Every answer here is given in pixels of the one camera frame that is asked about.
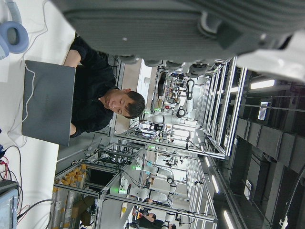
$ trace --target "electronic device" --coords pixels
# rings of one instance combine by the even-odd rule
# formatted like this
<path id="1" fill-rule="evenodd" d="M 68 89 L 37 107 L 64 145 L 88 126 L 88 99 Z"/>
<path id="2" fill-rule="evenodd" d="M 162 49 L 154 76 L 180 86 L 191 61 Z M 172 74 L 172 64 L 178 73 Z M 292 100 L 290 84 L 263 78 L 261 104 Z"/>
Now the electronic device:
<path id="1" fill-rule="evenodd" d="M 18 182 L 0 181 L 0 228 L 16 229 Z"/>
<path id="2" fill-rule="evenodd" d="M 26 69 L 24 74 L 22 134 L 68 146 L 75 68 L 36 61 L 25 63 L 30 71 Z"/>
<path id="3" fill-rule="evenodd" d="M 0 60 L 9 53 L 22 53 L 29 45 L 26 29 L 21 24 L 18 6 L 13 1 L 6 2 L 13 21 L 6 21 L 0 25 Z"/>

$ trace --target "person in background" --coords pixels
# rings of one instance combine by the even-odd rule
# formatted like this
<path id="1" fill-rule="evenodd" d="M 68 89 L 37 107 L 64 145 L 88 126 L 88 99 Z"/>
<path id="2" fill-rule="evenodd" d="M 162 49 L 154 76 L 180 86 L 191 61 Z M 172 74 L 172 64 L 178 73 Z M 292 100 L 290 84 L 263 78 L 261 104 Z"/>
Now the person in background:
<path id="1" fill-rule="evenodd" d="M 81 37 L 74 39 L 64 65 L 76 68 L 70 137 L 103 129 L 113 113 L 132 119 L 144 111 L 143 96 L 117 88 L 112 67 Z"/>

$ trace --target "laptop lid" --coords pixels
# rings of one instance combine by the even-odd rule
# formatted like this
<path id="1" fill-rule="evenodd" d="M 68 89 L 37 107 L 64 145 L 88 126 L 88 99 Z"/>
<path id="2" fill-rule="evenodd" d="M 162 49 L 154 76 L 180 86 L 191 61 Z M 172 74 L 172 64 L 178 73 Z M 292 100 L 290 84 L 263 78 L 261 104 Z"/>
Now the laptop lid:
<path id="1" fill-rule="evenodd" d="M 58 64 L 26 61 L 22 134 L 68 146 L 74 90 L 75 68 Z"/>

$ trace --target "ceiling light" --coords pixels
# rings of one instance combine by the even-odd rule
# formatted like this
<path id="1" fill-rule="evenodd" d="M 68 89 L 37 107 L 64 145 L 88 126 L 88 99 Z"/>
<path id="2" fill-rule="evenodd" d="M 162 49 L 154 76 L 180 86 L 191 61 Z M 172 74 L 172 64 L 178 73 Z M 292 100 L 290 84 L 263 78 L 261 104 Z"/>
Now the ceiling light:
<path id="1" fill-rule="evenodd" d="M 209 162 L 209 159 L 208 159 L 207 157 L 205 157 L 205 162 L 206 162 L 206 165 L 207 165 L 208 167 L 211 166 L 211 165 L 210 165 L 210 162 Z"/>
<path id="2" fill-rule="evenodd" d="M 212 181 L 213 181 L 213 185 L 214 185 L 214 188 L 215 188 L 215 192 L 219 192 L 219 188 L 218 188 L 218 185 L 217 185 L 217 182 L 216 182 L 216 179 L 214 177 L 214 175 L 212 175 Z"/>
<path id="3" fill-rule="evenodd" d="M 238 87 L 232 87 L 230 89 L 230 93 L 237 92 L 237 91 L 238 91 Z"/>
<path id="4" fill-rule="evenodd" d="M 225 221 L 226 221 L 226 223 L 227 223 L 229 229 L 234 229 L 233 224 L 232 224 L 232 222 L 231 222 L 231 220 L 230 220 L 230 217 L 229 217 L 227 211 L 224 211 L 224 218 L 225 218 Z"/>
<path id="5" fill-rule="evenodd" d="M 258 88 L 264 88 L 264 87 L 272 87 L 275 84 L 275 80 L 266 80 L 261 81 L 257 83 L 252 83 L 250 88 L 251 89 L 258 89 Z"/>

